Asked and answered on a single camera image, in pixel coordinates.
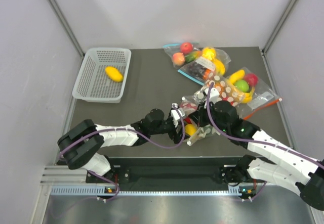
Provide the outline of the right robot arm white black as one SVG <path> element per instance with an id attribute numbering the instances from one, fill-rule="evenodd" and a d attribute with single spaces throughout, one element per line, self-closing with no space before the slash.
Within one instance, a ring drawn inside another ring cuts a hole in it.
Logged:
<path id="1" fill-rule="evenodd" d="M 228 101 L 200 104 L 189 115 L 198 126 L 211 125 L 235 145 L 265 157 L 245 156 L 236 169 L 241 181 L 251 178 L 273 183 L 298 196 L 309 206 L 323 210 L 323 162 L 299 153 L 241 119 Z"/>

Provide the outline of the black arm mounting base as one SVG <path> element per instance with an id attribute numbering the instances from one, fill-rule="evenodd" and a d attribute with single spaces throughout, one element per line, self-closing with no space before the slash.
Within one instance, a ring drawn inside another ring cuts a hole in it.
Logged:
<path id="1" fill-rule="evenodd" d="M 189 158 L 111 158 L 111 171 L 105 178 L 119 184 L 123 191 L 213 190 L 228 184 L 274 183 L 260 176 L 264 157 L 189 157 Z"/>

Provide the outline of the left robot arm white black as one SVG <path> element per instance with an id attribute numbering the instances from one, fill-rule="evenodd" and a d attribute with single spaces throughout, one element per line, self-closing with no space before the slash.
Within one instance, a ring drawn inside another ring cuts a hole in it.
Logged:
<path id="1" fill-rule="evenodd" d="M 126 126 L 102 126 L 87 119 L 63 135 L 57 142 L 60 156 L 71 170 L 85 168 L 97 173 L 104 182 L 114 178 L 108 158 L 97 152 L 104 147 L 137 147 L 152 142 L 151 136 L 167 134 L 175 146 L 185 138 L 185 113 L 175 105 L 167 118 L 160 109 L 151 110 L 143 119 Z"/>

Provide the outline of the polka dot zip bag front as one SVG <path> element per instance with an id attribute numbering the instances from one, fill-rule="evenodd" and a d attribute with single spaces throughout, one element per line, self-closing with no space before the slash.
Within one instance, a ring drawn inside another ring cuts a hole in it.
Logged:
<path id="1" fill-rule="evenodd" d="M 207 125 L 201 126 L 199 123 L 199 105 L 197 103 L 183 101 L 180 103 L 180 108 L 185 114 L 185 133 L 188 146 L 192 146 L 197 141 L 204 138 L 220 135 L 220 133 L 208 123 L 208 120 Z"/>

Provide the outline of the yellow fake mango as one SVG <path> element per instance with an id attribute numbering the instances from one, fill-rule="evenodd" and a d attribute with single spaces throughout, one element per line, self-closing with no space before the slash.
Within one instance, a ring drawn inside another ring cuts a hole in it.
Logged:
<path id="1" fill-rule="evenodd" d="M 193 136 L 197 132 L 197 127 L 194 124 L 185 125 L 185 133 L 188 136 Z"/>
<path id="2" fill-rule="evenodd" d="M 124 76 L 115 67 L 106 67 L 105 73 L 114 82 L 122 82 L 124 80 Z"/>

